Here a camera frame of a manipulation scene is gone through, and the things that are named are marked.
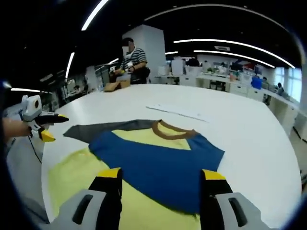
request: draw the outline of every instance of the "striped shirt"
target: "striped shirt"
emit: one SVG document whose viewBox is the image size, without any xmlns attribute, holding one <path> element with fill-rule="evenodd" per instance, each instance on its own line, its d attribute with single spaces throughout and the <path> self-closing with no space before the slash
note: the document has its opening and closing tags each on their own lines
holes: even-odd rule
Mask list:
<svg viewBox="0 0 307 230">
<path fill-rule="evenodd" d="M 144 50 L 142 50 L 141 48 L 135 48 L 130 58 L 127 57 L 123 58 L 120 68 L 123 70 L 128 69 L 128 63 L 131 61 L 134 66 L 140 64 L 141 62 L 147 62 Z M 130 81 L 138 81 L 138 80 L 140 79 L 132 73 Z"/>
</svg>

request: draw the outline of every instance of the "t-shirt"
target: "t-shirt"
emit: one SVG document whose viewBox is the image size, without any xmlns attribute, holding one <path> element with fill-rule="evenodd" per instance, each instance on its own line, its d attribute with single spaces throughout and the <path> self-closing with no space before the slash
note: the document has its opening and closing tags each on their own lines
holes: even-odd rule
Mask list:
<svg viewBox="0 0 307 230">
<path fill-rule="evenodd" d="M 224 151 L 195 130 L 162 120 L 147 128 L 143 123 L 130 121 L 126 130 L 97 133 L 90 151 L 108 167 L 122 168 L 123 179 L 150 199 L 173 210 L 199 213 L 200 171 L 216 172 Z M 76 135 L 77 130 L 68 133 Z"/>
<path fill-rule="evenodd" d="M 133 51 L 133 53 L 130 57 L 124 57 L 123 58 L 123 61 L 120 65 L 120 68 L 123 69 L 123 70 L 128 69 L 129 68 L 128 63 L 130 61 L 133 62 L 134 66 L 140 64 L 141 62 L 147 62 L 146 54 L 145 54 L 144 50 L 142 50 L 141 48 L 135 48 L 135 50 Z M 133 73 L 131 74 L 131 80 L 130 80 L 131 82 L 139 81 L 139 80 L 140 79 L 136 75 L 134 75 Z"/>
</svg>

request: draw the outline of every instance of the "black cable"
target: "black cable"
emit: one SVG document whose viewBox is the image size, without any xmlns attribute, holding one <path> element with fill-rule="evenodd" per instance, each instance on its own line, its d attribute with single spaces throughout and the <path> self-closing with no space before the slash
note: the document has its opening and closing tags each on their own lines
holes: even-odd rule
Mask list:
<svg viewBox="0 0 307 230">
<path fill-rule="evenodd" d="M 20 110 L 18 113 L 19 113 L 19 116 L 20 116 L 21 120 L 23 120 L 22 110 Z M 32 143 L 32 141 L 31 141 L 31 138 L 30 138 L 29 136 L 28 136 L 28 138 L 29 138 L 29 141 L 30 141 L 31 146 L 32 146 L 32 148 L 33 148 L 34 154 L 36 155 L 36 157 L 37 157 L 37 159 L 39 160 L 39 162 L 42 163 L 42 161 L 40 160 L 40 158 L 38 157 L 38 155 L 37 155 L 37 153 L 36 153 L 36 151 L 35 151 L 35 148 L 34 148 L 34 146 L 33 146 L 33 143 Z"/>
</svg>

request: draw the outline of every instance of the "white table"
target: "white table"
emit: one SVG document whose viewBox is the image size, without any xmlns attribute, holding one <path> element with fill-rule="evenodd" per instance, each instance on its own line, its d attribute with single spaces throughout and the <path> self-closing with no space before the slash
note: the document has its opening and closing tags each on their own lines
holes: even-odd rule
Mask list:
<svg viewBox="0 0 307 230">
<path fill-rule="evenodd" d="M 147 105 L 170 104 L 210 117 L 211 122 L 151 110 Z M 69 122 L 51 126 L 56 141 L 46 143 L 42 162 L 42 191 L 49 220 L 54 219 L 48 191 L 48 170 L 86 143 L 66 138 L 73 125 L 163 119 L 183 129 L 195 129 L 225 150 L 218 172 L 234 192 L 241 192 L 261 211 L 270 227 L 291 216 L 301 196 L 299 167 L 283 128 L 263 103 L 230 93 L 188 86 L 133 85 L 111 93 L 94 92 L 58 113 Z"/>
</svg>

